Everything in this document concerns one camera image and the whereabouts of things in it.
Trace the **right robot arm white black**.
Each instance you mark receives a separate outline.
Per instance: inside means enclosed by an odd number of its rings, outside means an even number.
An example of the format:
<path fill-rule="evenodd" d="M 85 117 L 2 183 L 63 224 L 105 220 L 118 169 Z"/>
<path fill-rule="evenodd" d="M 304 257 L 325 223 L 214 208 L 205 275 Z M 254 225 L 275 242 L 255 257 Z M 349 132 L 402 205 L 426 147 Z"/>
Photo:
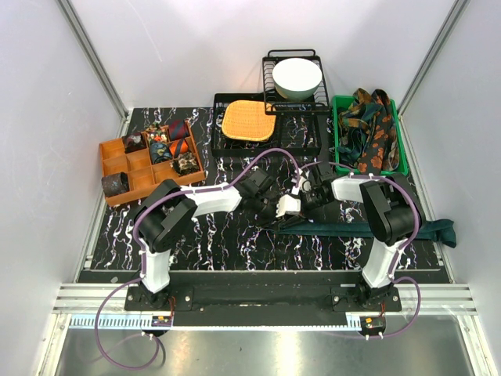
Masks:
<path fill-rule="evenodd" d="M 354 201 L 363 205 L 374 240 L 359 282 L 351 299 L 364 310 L 373 310 L 392 296 L 395 270 L 402 253 L 422 225 L 422 214 L 410 188 L 399 174 L 337 177 L 333 163 L 312 162 L 299 170 L 292 193 L 282 196 L 276 218 L 288 222 L 306 219 L 306 214 L 334 201 Z"/>

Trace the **brown blue tie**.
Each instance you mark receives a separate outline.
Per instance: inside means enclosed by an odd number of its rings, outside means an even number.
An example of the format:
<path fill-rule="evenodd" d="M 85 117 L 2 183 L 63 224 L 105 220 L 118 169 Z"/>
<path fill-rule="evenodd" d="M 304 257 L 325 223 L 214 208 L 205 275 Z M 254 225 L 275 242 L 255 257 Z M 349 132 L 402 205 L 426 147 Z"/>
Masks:
<path fill-rule="evenodd" d="M 114 197 L 129 191 L 126 172 L 118 172 L 101 178 L 101 186 L 105 197 Z"/>

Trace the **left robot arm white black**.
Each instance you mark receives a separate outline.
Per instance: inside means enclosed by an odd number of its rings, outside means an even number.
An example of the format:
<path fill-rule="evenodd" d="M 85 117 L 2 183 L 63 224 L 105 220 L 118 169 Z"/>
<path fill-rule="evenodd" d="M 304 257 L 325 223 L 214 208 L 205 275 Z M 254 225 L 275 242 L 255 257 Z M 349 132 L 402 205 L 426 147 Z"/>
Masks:
<path fill-rule="evenodd" d="M 273 219 L 276 201 L 269 196 L 274 183 L 257 168 L 235 183 L 190 188 L 167 179 L 143 201 L 134 217 L 133 238 L 140 246 L 139 272 L 142 301 L 153 310 L 163 309 L 169 299 L 169 259 L 193 218 L 241 208 L 264 219 Z"/>

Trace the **dark green tie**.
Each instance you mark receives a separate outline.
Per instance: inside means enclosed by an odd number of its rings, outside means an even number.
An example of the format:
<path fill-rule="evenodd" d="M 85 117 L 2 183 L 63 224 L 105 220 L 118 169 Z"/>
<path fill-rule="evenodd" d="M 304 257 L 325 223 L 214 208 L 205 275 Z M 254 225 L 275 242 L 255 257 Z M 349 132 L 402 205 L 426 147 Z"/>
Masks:
<path fill-rule="evenodd" d="M 457 240 L 453 225 L 454 222 L 450 219 L 427 221 L 420 227 L 416 239 L 431 240 L 455 248 Z M 272 230 L 272 232 L 285 235 L 374 238 L 367 222 L 338 222 L 333 224 L 304 222 L 286 229 Z"/>

